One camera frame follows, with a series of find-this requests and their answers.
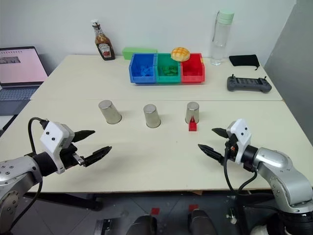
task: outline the bottle lid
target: bottle lid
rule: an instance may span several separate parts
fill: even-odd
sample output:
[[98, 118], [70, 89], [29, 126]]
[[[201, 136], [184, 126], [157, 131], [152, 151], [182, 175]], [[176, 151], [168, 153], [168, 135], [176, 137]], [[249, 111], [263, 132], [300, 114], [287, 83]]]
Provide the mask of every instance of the bottle lid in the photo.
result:
[[97, 26], [99, 24], [99, 21], [97, 19], [91, 20], [92, 26]]
[[218, 13], [218, 23], [231, 24], [233, 22], [234, 13], [228, 10], [220, 10]]

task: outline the black pouch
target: black pouch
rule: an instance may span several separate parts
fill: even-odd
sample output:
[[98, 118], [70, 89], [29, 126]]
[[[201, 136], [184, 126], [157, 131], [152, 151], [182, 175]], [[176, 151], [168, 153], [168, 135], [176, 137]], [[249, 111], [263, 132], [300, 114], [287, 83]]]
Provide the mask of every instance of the black pouch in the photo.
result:
[[231, 55], [229, 59], [233, 66], [256, 66], [255, 70], [257, 70], [260, 66], [256, 55]]

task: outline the laptop keyboard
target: laptop keyboard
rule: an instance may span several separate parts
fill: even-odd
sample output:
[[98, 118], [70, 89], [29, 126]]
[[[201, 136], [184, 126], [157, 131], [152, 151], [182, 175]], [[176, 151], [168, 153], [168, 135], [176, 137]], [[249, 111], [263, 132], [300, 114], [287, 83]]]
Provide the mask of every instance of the laptop keyboard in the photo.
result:
[[30, 99], [36, 89], [2, 89], [0, 90], [0, 101]]

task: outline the remote controller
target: remote controller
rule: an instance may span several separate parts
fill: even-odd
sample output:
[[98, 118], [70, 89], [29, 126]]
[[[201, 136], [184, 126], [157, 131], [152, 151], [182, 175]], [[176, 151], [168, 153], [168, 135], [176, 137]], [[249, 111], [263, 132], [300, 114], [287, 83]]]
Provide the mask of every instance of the remote controller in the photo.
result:
[[227, 79], [227, 89], [229, 91], [244, 90], [244, 91], [262, 91], [264, 93], [269, 92], [272, 86], [264, 78], [240, 78], [234, 75]]

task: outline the stainless steel cup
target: stainless steel cup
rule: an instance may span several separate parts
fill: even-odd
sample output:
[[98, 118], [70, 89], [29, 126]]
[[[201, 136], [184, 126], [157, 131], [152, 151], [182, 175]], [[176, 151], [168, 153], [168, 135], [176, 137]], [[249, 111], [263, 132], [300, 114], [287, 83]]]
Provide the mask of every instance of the stainless steel cup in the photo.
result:
[[99, 103], [99, 108], [108, 124], [117, 124], [121, 121], [122, 115], [117, 111], [110, 100], [102, 100]]
[[156, 128], [160, 126], [161, 119], [158, 116], [157, 108], [153, 104], [147, 104], [143, 107], [143, 112], [145, 114], [147, 126], [150, 128]]
[[185, 121], [189, 124], [192, 117], [194, 117], [195, 123], [199, 122], [199, 104], [197, 102], [187, 104]]

